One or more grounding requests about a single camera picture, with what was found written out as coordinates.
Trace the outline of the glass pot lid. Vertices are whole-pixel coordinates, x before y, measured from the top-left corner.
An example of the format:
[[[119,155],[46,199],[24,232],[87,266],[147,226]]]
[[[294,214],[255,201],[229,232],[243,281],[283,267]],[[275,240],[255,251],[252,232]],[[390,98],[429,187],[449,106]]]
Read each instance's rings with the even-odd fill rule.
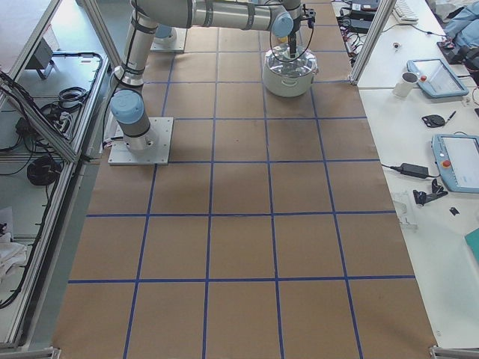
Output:
[[[291,78],[316,74],[318,70],[317,57],[313,52],[299,46],[296,57],[290,57],[290,47],[287,43],[270,49],[265,54],[265,65],[274,74]]]

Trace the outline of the white cooking pot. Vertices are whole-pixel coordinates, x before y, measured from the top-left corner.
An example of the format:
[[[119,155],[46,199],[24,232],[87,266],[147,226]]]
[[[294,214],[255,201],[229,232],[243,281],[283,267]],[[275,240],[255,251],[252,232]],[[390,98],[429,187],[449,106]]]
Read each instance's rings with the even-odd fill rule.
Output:
[[[310,73],[309,75],[297,78],[276,75],[271,70],[266,68],[264,57],[262,76],[263,83],[268,91],[277,96],[295,97],[304,94],[310,89],[316,74]]]

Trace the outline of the white mug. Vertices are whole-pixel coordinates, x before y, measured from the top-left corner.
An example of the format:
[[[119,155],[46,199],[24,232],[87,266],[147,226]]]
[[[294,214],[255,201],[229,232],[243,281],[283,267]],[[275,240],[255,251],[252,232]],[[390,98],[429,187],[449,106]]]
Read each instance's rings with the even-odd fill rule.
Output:
[[[395,96],[405,98],[409,95],[411,90],[416,86],[418,83],[418,75],[413,72],[404,72],[402,73],[400,80],[394,86],[392,93]]]

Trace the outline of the far blue teach pendant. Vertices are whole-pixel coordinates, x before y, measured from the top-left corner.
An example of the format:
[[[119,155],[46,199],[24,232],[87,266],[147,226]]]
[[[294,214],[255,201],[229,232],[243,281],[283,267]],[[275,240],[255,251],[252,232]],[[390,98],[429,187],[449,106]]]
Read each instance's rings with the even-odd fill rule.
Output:
[[[441,58],[408,60],[406,67],[418,76],[419,88],[431,98],[458,97],[469,93],[469,89]]]

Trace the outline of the blue teach pendant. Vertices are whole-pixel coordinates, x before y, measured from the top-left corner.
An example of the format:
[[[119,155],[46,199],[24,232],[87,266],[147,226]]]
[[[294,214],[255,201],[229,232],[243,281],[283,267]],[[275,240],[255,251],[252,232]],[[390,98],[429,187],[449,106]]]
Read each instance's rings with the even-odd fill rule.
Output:
[[[478,136],[437,134],[431,148],[448,190],[478,193]]]
[[[418,76],[419,88],[431,98],[458,97],[469,93],[469,89],[441,58],[408,60],[406,67]]]

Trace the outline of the black round object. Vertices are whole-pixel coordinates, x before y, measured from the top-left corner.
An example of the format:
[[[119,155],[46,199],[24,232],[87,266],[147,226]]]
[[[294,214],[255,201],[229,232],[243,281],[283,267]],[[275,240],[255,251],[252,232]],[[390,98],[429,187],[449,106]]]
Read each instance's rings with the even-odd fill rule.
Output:
[[[428,128],[439,128],[443,127],[446,123],[445,119],[437,114],[430,114],[423,116],[422,118],[423,123],[426,125]]]

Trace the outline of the black power adapter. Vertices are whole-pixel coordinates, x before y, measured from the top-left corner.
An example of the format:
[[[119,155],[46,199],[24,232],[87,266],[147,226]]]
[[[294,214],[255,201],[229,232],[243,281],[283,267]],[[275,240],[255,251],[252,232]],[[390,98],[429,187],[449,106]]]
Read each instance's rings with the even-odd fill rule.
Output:
[[[410,177],[426,179],[429,176],[429,169],[420,165],[402,163],[400,166],[400,173]]]

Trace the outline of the brown paper table mat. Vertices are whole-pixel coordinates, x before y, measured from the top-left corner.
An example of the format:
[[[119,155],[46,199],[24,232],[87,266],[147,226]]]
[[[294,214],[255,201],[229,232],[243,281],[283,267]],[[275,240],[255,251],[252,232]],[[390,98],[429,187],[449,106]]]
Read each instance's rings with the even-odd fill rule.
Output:
[[[265,32],[153,53],[170,161],[95,162],[53,343],[63,358],[427,358],[435,340],[329,1],[312,88],[266,90]]]

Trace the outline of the near blue teach pendant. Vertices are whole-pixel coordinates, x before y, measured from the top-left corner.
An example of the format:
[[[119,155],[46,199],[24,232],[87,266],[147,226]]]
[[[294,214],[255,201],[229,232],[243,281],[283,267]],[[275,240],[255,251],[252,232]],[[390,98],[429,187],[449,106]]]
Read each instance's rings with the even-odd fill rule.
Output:
[[[478,136],[437,134],[431,148],[448,190],[478,193]]]

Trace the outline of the white crumpled cloth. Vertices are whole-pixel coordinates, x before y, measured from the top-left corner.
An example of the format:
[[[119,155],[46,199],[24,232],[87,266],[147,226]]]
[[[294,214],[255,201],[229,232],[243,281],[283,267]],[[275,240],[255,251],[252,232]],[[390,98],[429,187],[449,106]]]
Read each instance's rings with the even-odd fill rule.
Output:
[[[1,281],[27,261],[27,246],[12,241],[9,232],[1,234]]]

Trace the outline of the aluminium frame post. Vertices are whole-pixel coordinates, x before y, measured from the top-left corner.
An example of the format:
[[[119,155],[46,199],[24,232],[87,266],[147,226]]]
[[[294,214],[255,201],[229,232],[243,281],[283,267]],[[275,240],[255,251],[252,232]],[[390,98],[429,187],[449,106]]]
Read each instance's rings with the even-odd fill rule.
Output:
[[[361,75],[367,66],[374,47],[393,11],[395,4],[395,0],[384,0],[379,3],[379,7],[377,8],[376,15],[371,23],[363,47],[353,65],[352,72],[350,73],[349,80],[352,85],[357,85],[359,83]]]

